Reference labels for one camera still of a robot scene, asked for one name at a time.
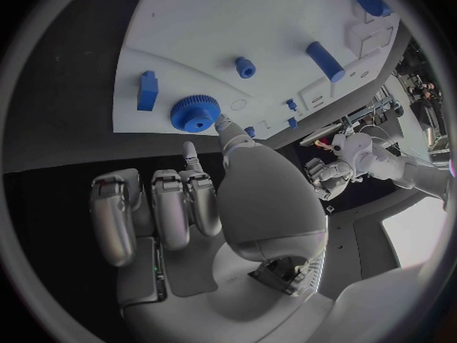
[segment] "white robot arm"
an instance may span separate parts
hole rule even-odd
[[[337,134],[332,142],[338,160],[325,165],[320,159],[307,163],[308,178],[322,200],[331,200],[346,189],[349,181],[361,181],[360,175],[391,179],[402,188],[417,188],[446,202],[449,173],[430,166],[418,165],[410,156],[395,156],[366,133],[348,137]]]

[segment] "blue object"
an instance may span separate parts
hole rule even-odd
[[[235,64],[236,71],[238,71],[238,74],[241,78],[249,79],[252,76],[254,76],[256,69],[254,64],[250,60],[245,59],[244,57],[238,57],[235,60]]]
[[[289,106],[289,109],[290,109],[291,111],[294,111],[294,112],[297,111],[297,104],[296,104],[296,102],[293,101],[293,99],[289,99],[289,100],[286,102],[286,104]]]
[[[311,43],[306,49],[306,53],[318,64],[331,82],[337,82],[346,73],[338,61],[319,42]]]
[[[251,126],[246,127],[244,131],[250,136],[250,137],[255,137],[255,129]]]
[[[293,117],[290,118],[289,120],[287,120],[287,122],[289,122],[290,128],[293,128],[293,129],[297,128],[297,126],[299,125],[297,123],[297,120],[295,118],[293,118]]]
[[[209,128],[220,114],[216,99],[208,95],[192,95],[173,106],[170,118],[174,128],[197,133]]]
[[[158,94],[158,82],[153,71],[146,71],[139,80],[136,110],[152,111]]]
[[[383,0],[357,0],[362,8],[375,17],[385,17],[392,13],[392,10]]]

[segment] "cable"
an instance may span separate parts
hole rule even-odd
[[[359,130],[359,132],[362,132],[362,130],[363,130],[365,127],[376,127],[376,128],[379,128],[382,132],[384,132],[384,133],[387,135],[387,137],[388,137],[391,141],[389,141],[389,140],[387,140],[387,139],[383,139],[383,138],[381,138],[381,137],[371,136],[373,139],[380,139],[381,141],[387,141],[387,142],[390,143],[392,146],[394,146],[399,152],[405,154],[406,156],[409,156],[410,158],[416,159],[416,160],[418,160],[418,161],[420,161],[420,162],[423,162],[423,163],[425,163],[425,164],[428,164],[428,165],[431,165],[431,166],[433,166],[433,167],[435,167],[435,168],[438,168],[435,164],[433,164],[433,163],[431,163],[431,162],[428,162],[428,161],[426,161],[426,160],[423,160],[423,159],[421,159],[421,158],[418,158],[417,156],[412,156],[412,155],[408,154],[407,152],[403,151],[403,150],[400,148],[400,146],[397,145],[397,144],[395,143],[394,139],[392,139],[392,138],[390,137],[390,135],[387,133],[387,131],[384,130],[382,127],[380,127],[380,126],[378,126],[378,125],[376,125],[376,124],[366,124],[365,126],[363,126],[363,127]]]

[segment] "blue knob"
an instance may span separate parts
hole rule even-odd
[[[289,100],[286,102],[286,104],[289,106],[289,109],[290,109],[291,111],[294,111],[294,112],[297,111],[297,104],[296,104],[296,102],[293,101],[293,99],[289,99]]]
[[[244,57],[238,57],[235,60],[236,64],[236,71],[242,79],[249,79],[255,74],[255,66],[254,64]]]
[[[136,110],[152,111],[158,94],[158,82],[153,71],[146,71],[139,80]]]
[[[383,0],[357,0],[362,8],[375,17],[385,17],[392,13],[392,10]]]
[[[287,122],[289,122],[290,128],[293,128],[293,129],[297,128],[297,126],[299,125],[295,118],[290,118],[289,120],[287,120]]]
[[[220,114],[216,99],[208,95],[192,95],[173,106],[170,118],[174,128],[198,133],[211,127]]]
[[[344,69],[319,42],[311,43],[306,49],[306,53],[318,64],[331,82],[337,82],[343,78]]]
[[[250,136],[255,137],[255,129],[253,127],[246,127],[244,131]]]

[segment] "white curved surface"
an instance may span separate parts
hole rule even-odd
[[[369,16],[356,0],[141,0],[118,62],[113,130],[183,133],[171,125],[171,108],[205,94],[242,127],[253,126],[258,139],[267,139],[286,129],[289,118],[302,120],[375,79],[398,22],[396,14]],[[305,53],[316,40],[347,71],[335,84]],[[256,65],[251,79],[235,71],[239,56]],[[152,112],[136,110],[146,70],[158,78]],[[286,105],[290,98],[298,112]]]

